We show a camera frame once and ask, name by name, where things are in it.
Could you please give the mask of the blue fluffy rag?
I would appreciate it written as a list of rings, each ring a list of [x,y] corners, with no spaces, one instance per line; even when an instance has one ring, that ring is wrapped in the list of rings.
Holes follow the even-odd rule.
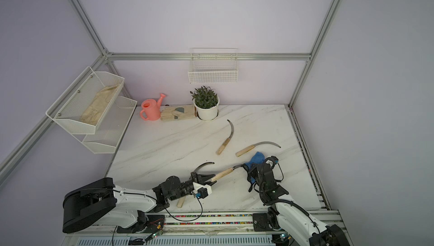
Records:
[[[261,152],[257,152],[250,161],[243,164],[243,169],[247,172],[247,181],[253,185],[255,183],[255,178],[251,175],[253,169],[264,162],[265,156]]]

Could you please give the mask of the sickle with wooden handle middle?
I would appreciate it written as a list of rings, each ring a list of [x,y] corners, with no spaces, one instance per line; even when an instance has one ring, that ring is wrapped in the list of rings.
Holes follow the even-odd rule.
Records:
[[[238,169],[238,168],[242,168],[244,164],[240,164],[240,165],[236,165],[234,167],[228,168],[227,170],[224,170],[218,174],[216,174],[215,176],[213,176],[209,181],[210,182],[216,182],[217,180],[221,179],[222,177],[225,177],[226,175],[230,174],[231,172],[233,172],[234,170]]]

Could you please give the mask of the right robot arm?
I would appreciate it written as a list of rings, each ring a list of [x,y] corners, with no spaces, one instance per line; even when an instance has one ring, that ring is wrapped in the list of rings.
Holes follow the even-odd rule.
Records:
[[[274,177],[274,164],[254,163],[248,171],[252,190],[259,194],[265,213],[254,213],[255,231],[281,231],[300,246],[348,246],[344,231],[328,225],[298,205]]]

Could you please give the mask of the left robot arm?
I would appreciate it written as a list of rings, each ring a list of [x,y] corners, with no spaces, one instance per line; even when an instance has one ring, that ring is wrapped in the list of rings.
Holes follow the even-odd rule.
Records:
[[[112,178],[102,178],[64,197],[62,231],[71,234],[92,225],[114,225],[139,232],[148,221],[147,213],[165,211],[171,201],[185,196],[204,199],[216,182],[214,175],[192,172],[188,181],[171,176],[150,191],[140,191],[117,186]]]

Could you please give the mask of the white plant pot with saucer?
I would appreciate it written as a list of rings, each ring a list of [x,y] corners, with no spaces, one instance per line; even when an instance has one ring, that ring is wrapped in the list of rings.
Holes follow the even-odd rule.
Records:
[[[218,116],[218,113],[219,113],[218,107],[220,104],[220,98],[217,97],[217,100],[218,100],[217,104],[215,106],[213,106],[212,108],[209,108],[209,109],[199,108],[196,105],[196,101],[193,100],[193,105],[195,107],[197,117],[199,119],[201,119],[202,121],[212,121],[212,120],[216,119],[216,117]]]

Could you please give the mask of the beige work glove on table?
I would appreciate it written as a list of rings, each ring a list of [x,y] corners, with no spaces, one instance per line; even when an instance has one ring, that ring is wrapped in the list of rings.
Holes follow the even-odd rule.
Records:
[[[164,122],[193,119],[196,117],[194,105],[166,106],[160,114],[160,120]]]

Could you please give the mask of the pink watering can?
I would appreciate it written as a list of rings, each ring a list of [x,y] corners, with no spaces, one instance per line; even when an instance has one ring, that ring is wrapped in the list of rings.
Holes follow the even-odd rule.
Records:
[[[165,94],[161,93],[158,101],[147,99],[141,104],[140,117],[144,121],[156,121],[160,119],[160,107]]]

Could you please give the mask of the green potted plant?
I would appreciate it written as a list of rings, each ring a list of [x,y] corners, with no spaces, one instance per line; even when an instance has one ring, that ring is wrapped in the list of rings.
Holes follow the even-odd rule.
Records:
[[[218,95],[210,87],[202,86],[190,91],[195,105],[201,109],[211,109],[218,104]]]

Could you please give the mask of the white mesh lower shelf basket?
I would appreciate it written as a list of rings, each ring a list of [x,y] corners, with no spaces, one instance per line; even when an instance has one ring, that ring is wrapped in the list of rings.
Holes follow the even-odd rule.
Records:
[[[72,136],[94,154],[113,154],[137,107],[137,101],[118,96],[95,134]]]

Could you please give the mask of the white mesh shelf basket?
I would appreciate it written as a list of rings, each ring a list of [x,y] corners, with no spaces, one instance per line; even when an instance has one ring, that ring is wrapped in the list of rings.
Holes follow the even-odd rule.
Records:
[[[69,90],[51,105],[46,116],[71,135],[94,135],[124,87],[124,82],[121,76],[87,67],[69,86]],[[94,101],[102,91],[108,93],[108,100],[99,107],[97,118],[90,119],[90,109],[96,107]]]
[[[94,154],[113,154],[137,107],[137,101],[118,96],[95,134],[72,136]]]

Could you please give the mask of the beige glove in basket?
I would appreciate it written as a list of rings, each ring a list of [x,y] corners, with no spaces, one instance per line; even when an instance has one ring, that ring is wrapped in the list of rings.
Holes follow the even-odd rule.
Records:
[[[80,117],[80,122],[96,126],[106,110],[119,85],[111,85],[96,93],[93,101]]]

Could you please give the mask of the white mesh upper shelf basket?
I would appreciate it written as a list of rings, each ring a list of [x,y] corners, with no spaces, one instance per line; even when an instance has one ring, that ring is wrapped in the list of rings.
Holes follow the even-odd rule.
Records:
[[[71,135],[94,135],[124,87],[124,82],[121,76],[87,67],[69,86],[69,90],[51,105],[46,116]],[[108,93],[108,100],[99,107],[97,118],[90,119],[90,109],[96,107],[94,101],[102,91]]]

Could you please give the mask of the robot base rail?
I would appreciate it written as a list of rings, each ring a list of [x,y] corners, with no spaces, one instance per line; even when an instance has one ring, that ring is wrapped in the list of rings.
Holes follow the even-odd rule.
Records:
[[[91,226],[64,238],[64,246],[296,246],[281,231],[255,231],[254,213],[209,212],[155,214],[152,225],[138,234],[122,234],[114,226]]]

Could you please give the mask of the aluminium frame profile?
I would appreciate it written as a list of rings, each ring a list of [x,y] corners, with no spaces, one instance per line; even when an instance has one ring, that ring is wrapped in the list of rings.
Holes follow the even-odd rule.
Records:
[[[60,220],[67,193],[111,177],[151,191],[194,168],[276,156],[296,203],[321,203],[286,104],[332,0],[1,0],[1,217]]]

